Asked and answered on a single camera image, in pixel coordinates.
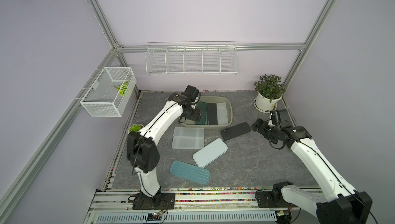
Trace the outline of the grey-green plastic storage box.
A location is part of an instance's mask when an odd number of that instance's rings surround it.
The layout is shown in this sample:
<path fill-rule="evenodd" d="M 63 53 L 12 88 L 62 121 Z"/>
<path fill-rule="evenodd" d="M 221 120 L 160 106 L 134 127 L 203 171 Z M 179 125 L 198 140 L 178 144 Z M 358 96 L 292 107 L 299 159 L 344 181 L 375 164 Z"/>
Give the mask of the grey-green plastic storage box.
<path fill-rule="evenodd" d="M 208 116 L 213 118 L 213 115 L 209 115 L 209 111 L 203 106 L 207 104 L 214 104 L 217 111 L 217 124 L 212 124 L 208 122 Z M 200 109 L 202 115 L 200 121 L 185 120 L 182 122 L 182 126 L 190 128 L 205 128 L 205 129 L 223 129 L 232 123 L 232 106 L 230 100 L 226 97 L 217 96 L 202 96 L 198 102 L 198 108 Z"/>

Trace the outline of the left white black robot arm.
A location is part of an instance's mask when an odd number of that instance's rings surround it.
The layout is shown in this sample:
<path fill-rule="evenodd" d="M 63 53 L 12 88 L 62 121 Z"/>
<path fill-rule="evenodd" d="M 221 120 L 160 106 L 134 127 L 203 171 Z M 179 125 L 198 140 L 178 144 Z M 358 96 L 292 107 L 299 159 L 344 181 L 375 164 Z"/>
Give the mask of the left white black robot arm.
<path fill-rule="evenodd" d="M 196 107 L 200 97 L 198 90 L 172 93 L 164 107 L 146 126 L 128 134 L 127 159 L 139 177 L 141 194 L 151 200 L 159 198 L 161 192 L 156 173 L 160 160 L 157 145 L 174 121 L 183 118 L 200 120 L 200 111 Z"/>

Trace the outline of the small potted succulent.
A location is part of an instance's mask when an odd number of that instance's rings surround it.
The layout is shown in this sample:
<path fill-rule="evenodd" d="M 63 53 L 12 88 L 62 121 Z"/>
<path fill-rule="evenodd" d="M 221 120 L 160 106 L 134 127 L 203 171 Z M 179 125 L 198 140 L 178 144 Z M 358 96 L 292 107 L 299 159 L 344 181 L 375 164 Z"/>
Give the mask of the small potted succulent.
<path fill-rule="evenodd" d="M 132 125 L 129 130 L 128 133 L 130 134 L 131 132 L 139 132 L 142 128 L 144 128 L 144 126 L 142 124 L 134 124 Z"/>

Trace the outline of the light blue pencil case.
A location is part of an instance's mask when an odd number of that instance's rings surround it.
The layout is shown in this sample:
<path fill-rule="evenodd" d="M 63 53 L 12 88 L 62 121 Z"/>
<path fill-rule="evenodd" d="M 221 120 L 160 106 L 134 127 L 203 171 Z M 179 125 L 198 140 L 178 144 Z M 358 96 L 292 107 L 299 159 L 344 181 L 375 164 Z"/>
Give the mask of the light blue pencil case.
<path fill-rule="evenodd" d="M 225 142 L 218 138 L 193 154 L 193 160 L 198 167 L 204 168 L 218 159 L 228 150 Z"/>

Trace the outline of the aluminium rail frame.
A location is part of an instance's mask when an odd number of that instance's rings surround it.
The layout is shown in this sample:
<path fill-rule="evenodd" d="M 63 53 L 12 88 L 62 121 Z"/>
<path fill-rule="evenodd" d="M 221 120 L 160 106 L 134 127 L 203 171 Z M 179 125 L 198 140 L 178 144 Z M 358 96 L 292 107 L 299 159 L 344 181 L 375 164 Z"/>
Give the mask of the aluminium rail frame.
<path fill-rule="evenodd" d="M 320 198 L 322 190 L 302 187 Z M 85 224 L 186 224 L 186 223 L 293 223 L 306 212 L 302 208 L 258 208 L 257 190 L 271 188 L 171 188 L 175 194 L 173 210 L 133 210 L 134 189 L 95 193 Z"/>

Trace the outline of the black pencil case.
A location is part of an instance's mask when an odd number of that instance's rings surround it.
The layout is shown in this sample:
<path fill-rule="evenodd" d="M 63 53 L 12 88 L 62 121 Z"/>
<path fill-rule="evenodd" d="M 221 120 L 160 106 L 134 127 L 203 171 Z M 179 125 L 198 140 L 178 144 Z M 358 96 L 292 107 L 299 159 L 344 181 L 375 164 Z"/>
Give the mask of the black pencil case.
<path fill-rule="evenodd" d="M 242 122 L 240 124 L 227 127 L 220 132 L 224 141 L 239 137 L 241 135 L 247 134 L 251 131 L 251 126 L 247 122 Z"/>
<path fill-rule="evenodd" d="M 207 125 L 218 125 L 218 113 L 217 104 L 208 103 L 207 104 Z"/>

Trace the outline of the teal ribbed pencil case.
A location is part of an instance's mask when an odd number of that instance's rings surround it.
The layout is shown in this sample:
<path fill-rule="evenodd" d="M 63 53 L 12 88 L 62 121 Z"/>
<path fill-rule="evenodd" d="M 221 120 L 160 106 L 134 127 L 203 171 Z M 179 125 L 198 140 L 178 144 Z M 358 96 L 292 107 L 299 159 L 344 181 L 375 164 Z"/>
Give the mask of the teal ribbed pencil case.
<path fill-rule="evenodd" d="M 174 161 L 170 168 L 170 173 L 174 176 L 206 185 L 210 180 L 210 171 L 195 165 Z"/>

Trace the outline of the dark green pencil case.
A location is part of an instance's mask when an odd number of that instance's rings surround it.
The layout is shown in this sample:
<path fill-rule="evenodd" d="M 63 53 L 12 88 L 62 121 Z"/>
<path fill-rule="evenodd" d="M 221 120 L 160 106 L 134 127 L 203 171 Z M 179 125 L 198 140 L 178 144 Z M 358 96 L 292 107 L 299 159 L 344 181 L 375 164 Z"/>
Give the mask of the dark green pencil case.
<path fill-rule="evenodd" d="M 207 104 L 205 102 L 198 102 L 197 108 L 200 110 L 200 120 L 195 122 L 195 125 L 206 125 L 207 121 Z"/>

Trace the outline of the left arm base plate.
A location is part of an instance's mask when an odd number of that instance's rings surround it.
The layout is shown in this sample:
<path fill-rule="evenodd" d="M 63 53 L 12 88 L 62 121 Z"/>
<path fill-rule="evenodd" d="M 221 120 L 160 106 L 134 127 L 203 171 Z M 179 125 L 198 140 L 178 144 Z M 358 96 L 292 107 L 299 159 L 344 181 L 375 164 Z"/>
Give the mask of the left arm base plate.
<path fill-rule="evenodd" d="M 133 210 L 173 210 L 175 205 L 174 193 L 158 193 L 154 197 L 143 194 L 135 195 Z"/>

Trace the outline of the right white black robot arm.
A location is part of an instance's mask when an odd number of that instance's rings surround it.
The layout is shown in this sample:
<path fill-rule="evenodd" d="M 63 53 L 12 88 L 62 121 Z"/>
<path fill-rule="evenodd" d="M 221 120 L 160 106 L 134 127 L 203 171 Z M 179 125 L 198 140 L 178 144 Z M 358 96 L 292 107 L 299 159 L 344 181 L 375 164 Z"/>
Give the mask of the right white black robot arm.
<path fill-rule="evenodd" d="M 269 142 L 281 141 L 303 162 L 324 194 L 320 198 L 289 181 L 273 185 L 275 202 L 283 199 L 318 219 L 321 224 L 365 224 L 371 216 L 372 199 L 359 192 L 326 159 L 310 133 L 302 126 L 283 126 L 257 119 L 252 130 Z"/>

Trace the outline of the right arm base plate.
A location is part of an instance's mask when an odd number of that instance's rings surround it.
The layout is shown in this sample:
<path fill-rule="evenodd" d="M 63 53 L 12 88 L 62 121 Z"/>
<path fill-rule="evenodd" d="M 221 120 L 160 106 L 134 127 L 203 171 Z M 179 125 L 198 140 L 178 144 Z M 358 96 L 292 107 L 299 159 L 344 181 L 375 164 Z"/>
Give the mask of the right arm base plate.
<path fill-rule="evenodd" d="M 273 196 L 272 192 L 257 190 L 255 192 L 255 199 L 257 201 L 258 208 L 298 208 L 298 206 L 284 201 L 282 197 L 278 199 Z"/>

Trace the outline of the white mesh wall basket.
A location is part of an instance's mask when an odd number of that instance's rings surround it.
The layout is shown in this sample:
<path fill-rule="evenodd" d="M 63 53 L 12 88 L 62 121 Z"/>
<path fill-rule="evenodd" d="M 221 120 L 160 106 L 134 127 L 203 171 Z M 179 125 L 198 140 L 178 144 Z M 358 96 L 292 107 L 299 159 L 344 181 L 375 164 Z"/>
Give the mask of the white mesh wall basket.
<path fill-rule="evenodd" d="M 129 81 L 124 96 L 115 86 Z M 80 101 L 92 117 L 121 117 L 134 92 L 136 78 L 130 67 L 105 67 Z"/>

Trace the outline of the large potted green plant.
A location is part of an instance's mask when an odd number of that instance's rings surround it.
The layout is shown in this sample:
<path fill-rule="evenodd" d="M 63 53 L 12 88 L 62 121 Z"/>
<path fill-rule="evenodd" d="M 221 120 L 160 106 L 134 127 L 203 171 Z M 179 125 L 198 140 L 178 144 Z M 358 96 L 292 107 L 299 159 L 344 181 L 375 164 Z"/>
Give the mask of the large potted green plant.
<path fill-rule="evenodd" d="M 258 111 L 269 113 L 275 109 L 277 102 L 286 92 L 286 87 L 281 80 L 282 77 L 277 75 L 263 75 L 254 83 L 258 93 L 254 99 L 254 106 Z"/>

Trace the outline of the clear pencil case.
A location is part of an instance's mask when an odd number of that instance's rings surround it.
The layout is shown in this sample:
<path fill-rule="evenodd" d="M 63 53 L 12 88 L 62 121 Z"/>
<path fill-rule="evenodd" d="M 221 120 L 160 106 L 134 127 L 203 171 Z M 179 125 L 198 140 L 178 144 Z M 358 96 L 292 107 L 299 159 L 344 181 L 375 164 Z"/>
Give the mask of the clear pencil case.
<path fill-rule="evenodd" d="M 204 138 L 203 128 L 176 127 L 173 132 L 174 137 L 198 137 Z"/>
<path fill-rule="evenodd" d="M 218 125 L 228 124 L 228 113 L 227 113 L 227 106 L 225 102 L 217 103 L 217 119 L 218 119 Z"/>
<path fill-rule="evenodd" d="M 204 147 L 204 138 L 202 137 L 174 137 L 172 141 L 173 149 L 199 150 Z"/>

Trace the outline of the green leaf toy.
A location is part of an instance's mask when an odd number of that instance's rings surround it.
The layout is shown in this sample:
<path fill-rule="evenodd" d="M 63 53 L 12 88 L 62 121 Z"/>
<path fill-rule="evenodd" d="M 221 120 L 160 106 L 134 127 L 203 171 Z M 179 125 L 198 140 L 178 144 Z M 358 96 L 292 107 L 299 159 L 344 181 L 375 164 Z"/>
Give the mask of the green leaf toy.
<path fill-rule="evenodd" d="M 129 81 L 126 81 L 126 82 L 124 82 L 121 85 L 115 86 L 115 88 L 118 90 L 118 94 L 120 96 L 124 96 L 125 95 L 125 93 L 128 90 L 128 87 L 129 87 Z"/>

